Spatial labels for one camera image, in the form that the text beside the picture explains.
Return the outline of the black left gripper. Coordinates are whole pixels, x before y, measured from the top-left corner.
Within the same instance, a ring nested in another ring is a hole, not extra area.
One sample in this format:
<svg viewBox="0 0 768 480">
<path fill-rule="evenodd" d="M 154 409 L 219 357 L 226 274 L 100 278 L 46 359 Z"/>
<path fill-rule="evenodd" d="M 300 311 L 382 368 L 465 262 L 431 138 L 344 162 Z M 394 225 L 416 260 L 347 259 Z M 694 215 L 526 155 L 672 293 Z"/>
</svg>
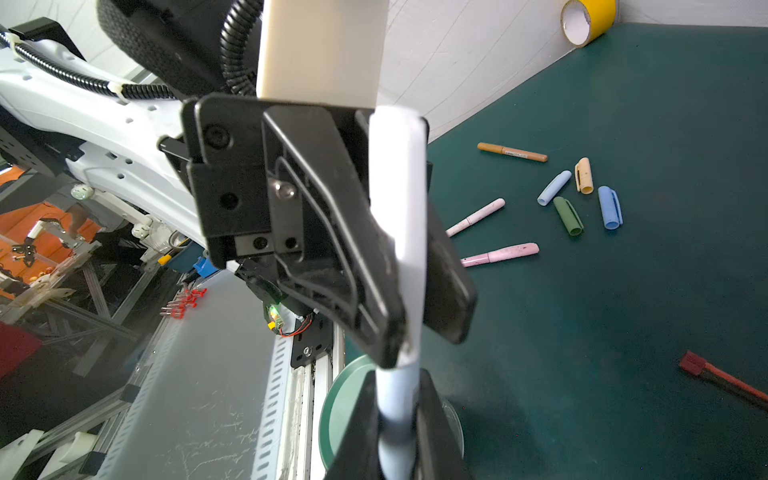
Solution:
<svg viewBox="0 0 768 480">
<path fill-rule="evenodd" d="M 394 248 L 370 210 L 370 113 L 277 104 L 221 93 L 185 99 L 182 138 L 158 149 L 194 199 L 216 267 L 275 251 L 279 287 L 392 368 L 405 309 Z"/>
</svg>

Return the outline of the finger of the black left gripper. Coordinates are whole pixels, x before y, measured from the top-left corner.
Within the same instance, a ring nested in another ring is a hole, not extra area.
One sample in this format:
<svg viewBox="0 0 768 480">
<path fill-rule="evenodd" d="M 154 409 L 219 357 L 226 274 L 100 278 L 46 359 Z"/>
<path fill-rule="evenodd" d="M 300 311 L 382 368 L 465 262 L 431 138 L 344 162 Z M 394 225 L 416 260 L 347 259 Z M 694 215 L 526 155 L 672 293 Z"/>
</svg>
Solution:
<svg viewBox="0 0 768 480">
<path fill-rule="evenodd" d="M 374 111 L 358 111 L 355 121 L 368 140 Z M 462 343 L 469 332 L 477 304 L 477 289 L 461 265 L 456 248 L 445 231 L 445 225 L 435 206 L 429 201 L 428 190 L 432 164 L 427 160 L 427 276 L 422 324 L 453 344 Z"/>
</svg>

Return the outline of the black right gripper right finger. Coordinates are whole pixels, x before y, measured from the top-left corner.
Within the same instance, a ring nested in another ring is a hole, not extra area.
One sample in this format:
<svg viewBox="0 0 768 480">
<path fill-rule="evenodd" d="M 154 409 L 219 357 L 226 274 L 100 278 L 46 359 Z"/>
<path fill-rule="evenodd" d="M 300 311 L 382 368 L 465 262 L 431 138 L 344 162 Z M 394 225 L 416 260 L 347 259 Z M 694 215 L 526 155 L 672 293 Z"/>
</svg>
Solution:
<svg viewBox="0 0 768 480">
<path fill-rule="evenodd" d="M 421 369 L 416 410 L 417 454 L 423 479 L 471 479 L 431 375 Z"/>
</svg>

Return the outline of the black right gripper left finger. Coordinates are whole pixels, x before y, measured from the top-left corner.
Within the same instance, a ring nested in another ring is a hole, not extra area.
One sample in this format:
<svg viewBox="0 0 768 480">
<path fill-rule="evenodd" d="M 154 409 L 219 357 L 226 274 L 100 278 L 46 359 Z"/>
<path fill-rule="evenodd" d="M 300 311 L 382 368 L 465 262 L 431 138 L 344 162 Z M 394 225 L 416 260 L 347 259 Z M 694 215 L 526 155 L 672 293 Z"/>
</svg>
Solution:
<svg viewBox="0 0 768 480">
<path fill-rule="evenodd" d="M 347 429 L 325 480 L 381 478 L 378 458 L 379 409 L 376 378 L 369 372 L 362 383 Z"/>
</svg>

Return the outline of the pale white pen cap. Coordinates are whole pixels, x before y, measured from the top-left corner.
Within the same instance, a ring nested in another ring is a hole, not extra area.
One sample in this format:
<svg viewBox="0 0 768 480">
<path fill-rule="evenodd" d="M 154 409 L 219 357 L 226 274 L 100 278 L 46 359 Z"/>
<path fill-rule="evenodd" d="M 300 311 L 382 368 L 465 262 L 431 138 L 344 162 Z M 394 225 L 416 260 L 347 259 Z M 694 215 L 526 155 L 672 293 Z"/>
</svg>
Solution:
<svg viewBox="0 0 768 480">
<path fill-rule="evenodd" d="M 427 130 L 407 107 L 379 106 L 370 117 L 371 211 L 394 246 L 396 286 L 405 308 L 397 365 L 419 360 L 427 276 Z"/>
</svg>

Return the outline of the dark green pen cap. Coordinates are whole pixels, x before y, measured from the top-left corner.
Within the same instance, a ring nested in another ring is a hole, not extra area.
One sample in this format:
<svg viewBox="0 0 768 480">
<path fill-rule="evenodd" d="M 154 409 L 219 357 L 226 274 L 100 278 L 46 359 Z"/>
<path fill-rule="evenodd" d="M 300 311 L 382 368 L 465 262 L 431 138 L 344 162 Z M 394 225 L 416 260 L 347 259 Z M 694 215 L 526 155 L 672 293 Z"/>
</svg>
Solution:
<svg viewBox="0 0 768 480">
<path fill-rule="evenodd" d="M 584 225 L 572 203 L 562 196 L 556 196 L 552 203 L 568 234 L 571 237 L 581 235 Z"/>
</svg>

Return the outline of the light-blue pen cap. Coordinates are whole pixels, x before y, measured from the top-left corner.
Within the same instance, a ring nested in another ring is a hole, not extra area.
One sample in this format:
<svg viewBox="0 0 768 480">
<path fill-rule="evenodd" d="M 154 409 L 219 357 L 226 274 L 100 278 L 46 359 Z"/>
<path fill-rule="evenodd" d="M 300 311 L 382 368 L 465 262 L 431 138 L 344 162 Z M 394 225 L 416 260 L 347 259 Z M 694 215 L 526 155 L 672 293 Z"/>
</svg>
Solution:
<svg viewBox="0 0 768 480">
<path fill-rule="evenodd" d="M 563 170 L 556 175 L 542 190 L 537 197 L 537 203 L 540 206 L 547 206 L 560 192 L 560 190 L 570 181 L 572 172 Z"/>
</svg>

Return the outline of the blue pen cap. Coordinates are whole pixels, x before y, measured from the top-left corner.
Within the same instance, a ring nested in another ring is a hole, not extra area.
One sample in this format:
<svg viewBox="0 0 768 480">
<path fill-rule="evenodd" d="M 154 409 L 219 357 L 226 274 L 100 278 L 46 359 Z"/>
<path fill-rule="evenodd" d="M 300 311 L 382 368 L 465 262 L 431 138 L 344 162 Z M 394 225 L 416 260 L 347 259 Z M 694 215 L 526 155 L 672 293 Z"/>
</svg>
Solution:
<svg viewBox="0 0 768 480">
<path fill-rule="evenodd" d="M 609 186 L 600 186 L 598 198 L 604 228 L 613 231 L 621 227 L 624 221 L 617 192 Z"/>
</svg>

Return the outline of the pale blue white pen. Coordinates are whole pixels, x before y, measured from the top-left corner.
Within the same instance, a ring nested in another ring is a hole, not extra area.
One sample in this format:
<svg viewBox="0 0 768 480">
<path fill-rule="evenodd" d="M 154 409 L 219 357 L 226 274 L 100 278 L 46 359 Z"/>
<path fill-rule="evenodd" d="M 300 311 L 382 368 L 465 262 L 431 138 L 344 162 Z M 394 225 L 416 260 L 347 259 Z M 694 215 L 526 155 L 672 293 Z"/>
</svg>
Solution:
<svg viewBox="0 0 768 480">
<path fill-rule="evenodd" d="M 377 368 L 379 411 L 377 452 L 385 479 L 411 479 L 416 463 L 415 415 L 419 398 L 420 356 L 392 369 Z"/>
</svg>

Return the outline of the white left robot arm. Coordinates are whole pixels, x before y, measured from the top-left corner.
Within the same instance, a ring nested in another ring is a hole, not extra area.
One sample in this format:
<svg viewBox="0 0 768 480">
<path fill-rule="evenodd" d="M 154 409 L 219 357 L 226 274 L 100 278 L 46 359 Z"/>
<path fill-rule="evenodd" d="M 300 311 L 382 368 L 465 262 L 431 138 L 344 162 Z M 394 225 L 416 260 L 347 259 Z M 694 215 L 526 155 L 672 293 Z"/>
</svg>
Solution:
<svg viewBox="0 0 768 480">
<path fill-rule="evenodd" d="M 94 188 L 205 246 L 265 304 L 316 310 L 379 366 L 428 327 L 458 344 L 474 284 L 429 203 L 429 126 L 377 104 L 384 1 L 105 1 L 101 23 L 160 83 L 53 40 L 1 36 L 1 107 L 82 143 Z"/>
</svg>

